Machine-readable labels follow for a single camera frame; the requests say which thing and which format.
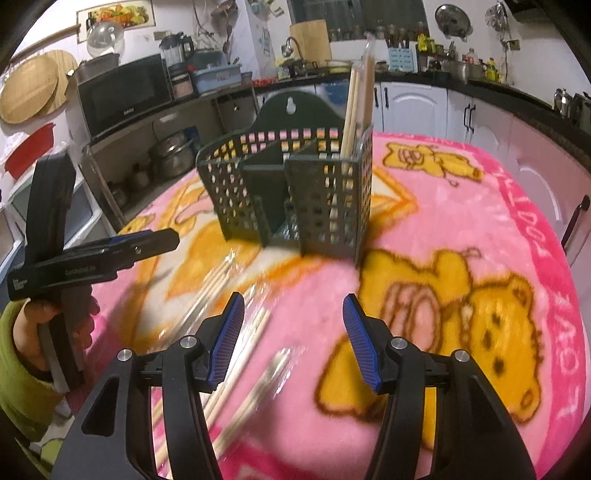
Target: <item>perforated basket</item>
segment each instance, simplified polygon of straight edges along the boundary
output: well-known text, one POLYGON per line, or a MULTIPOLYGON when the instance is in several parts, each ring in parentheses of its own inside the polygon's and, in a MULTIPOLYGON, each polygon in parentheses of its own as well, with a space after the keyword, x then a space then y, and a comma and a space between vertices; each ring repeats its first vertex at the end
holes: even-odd
POLYGON ((371 129, 354 158, 341 160, 343 127, 315 95, 285 92, 265 103, 251 127, 203 147, 197 170, 226 240, 358 262, 369 218, 371 129))

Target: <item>yellow bear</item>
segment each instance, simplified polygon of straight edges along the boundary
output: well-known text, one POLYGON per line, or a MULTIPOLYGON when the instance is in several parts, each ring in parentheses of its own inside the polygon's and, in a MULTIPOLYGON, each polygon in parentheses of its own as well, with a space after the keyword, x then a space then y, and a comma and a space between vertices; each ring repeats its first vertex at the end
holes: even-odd
MULTIPOLYGON (((513 419, 529 421, 538 410, 539 332, 531 319, 533 291, 522 276, 476 286, 461 302, 446 309, 441 321, 441 355, 463 348, 491 382, 513 419)), ((435 438, 435 389, 425 399, 423 441, 433 448, 435 438)))
MULTIPOLYGON (((481 181, 482 170, 472 167, 466 157, 452 153, 434 151, 426 145, 411 147, 397 143, 387 144, 390 153, 384 158, 384 165, 404 170, 422 170, 433 177, 446 178, 447 174, 481 181)), ((457 187, 456 181, 450 184, 457 187)))
MULTIPOLYGON (((466 258, 474 254, 442 250, 435 254, 432 264, 417 268, 408 258, 371 250, 363 261, 359 301, 367 315, 383 319, 396 335, 414 338, 417 346, 425 350, 437 349, 440 305, 468 295, 472 280, 466 258), (409 312, 421 313, 421 318, 426 319, 424 325, 407 322, 409 312), (420 339, 419 331, 423 329, 430 329, 431 336, 420 339)), ((381 418, 385 397, 374 395, 363 382, 346 335, 324 369, 315 399, 327 414, 352 414, 367 421, 381 418)))
MULTIPOLYGON (((449 355, 469 351, 518 422, 532 418, 541 401, 538 332, 531 320, 533 291, 515 274, 473 285, 467 264, 477 249, 441 250, 417 267, 387 251, 366 255, 359 301, 365 312, 386 322, 424 351, 449 355)), ((348 338, 335 347, 316 388, 316 403, 332 415, 378 421, 386 396, 365 385, 348 338)), ((433 448, 436 392, 426 391, 423 442, 433 448)))

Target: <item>kitchen counter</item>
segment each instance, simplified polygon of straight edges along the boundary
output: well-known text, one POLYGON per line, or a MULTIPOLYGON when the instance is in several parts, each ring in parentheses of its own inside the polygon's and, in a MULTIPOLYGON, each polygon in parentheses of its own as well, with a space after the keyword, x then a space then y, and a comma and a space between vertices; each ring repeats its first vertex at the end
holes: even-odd
MULTIPOLYGON (((319 83, 347 80, 348 73, 324 76, 308 76, 281 80, 264 87, 255 87, 255 93, 262 94, 289 87, 300 87, 319 83)), ((549 137, 563 150, 574 157, 591 173, 591 135, 573 126, 568 120, 557 115, 552 107, 520 90, 485 80, 465 84, 447 73, 393 73, 376 72, 376 82, 405 82, 454 90, 480 99, 515 115, 549 137)))

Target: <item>window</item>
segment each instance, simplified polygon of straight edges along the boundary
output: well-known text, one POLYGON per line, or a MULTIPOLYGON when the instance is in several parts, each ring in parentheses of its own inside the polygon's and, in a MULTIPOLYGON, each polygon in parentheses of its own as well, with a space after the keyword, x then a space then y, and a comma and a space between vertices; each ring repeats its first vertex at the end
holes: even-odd
POLYGON ((343 33, 339 40, 360 38, 380 26, 416 31, 419 22, 427 25, 423 0, 290 0, 290 11, 296 23, 326 20, 329 31, 343 33))

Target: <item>stainless steel pot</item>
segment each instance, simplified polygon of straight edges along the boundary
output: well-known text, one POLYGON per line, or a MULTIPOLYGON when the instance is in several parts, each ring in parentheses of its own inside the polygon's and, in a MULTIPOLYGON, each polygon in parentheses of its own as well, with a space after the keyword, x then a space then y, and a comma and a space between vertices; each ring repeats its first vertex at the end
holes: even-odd
POLYGON ((148 150, 148 155, 152 161, 160 161, 168 157, 172 152, 182 147, 189 141, 184 130, 179 130, 176 133, 166 137, 164 140, 155 144, 148 150))
POLYGON ((467 63, 465 61, 449 61, 449 72, 456 80, 468 83, 469 80, 482 80, 484 78, 484 68, 482 65, 467 63))
POLYGON ((76 70, 69 71, 67 75, 71 80, 74 80, 77 85, 80 85, 81 83, 84 83, 101 73, 115 69, 118 66, 119 54, 108 53, 95 59, 81 62, 76 70))
POLYGON ((166 158, 157 161, 157 169, 160 177, 164 180, 173 179, 187 173, 195 166, 193 154, 193 140, 189 140, 181 147, 178 147, 166 158))

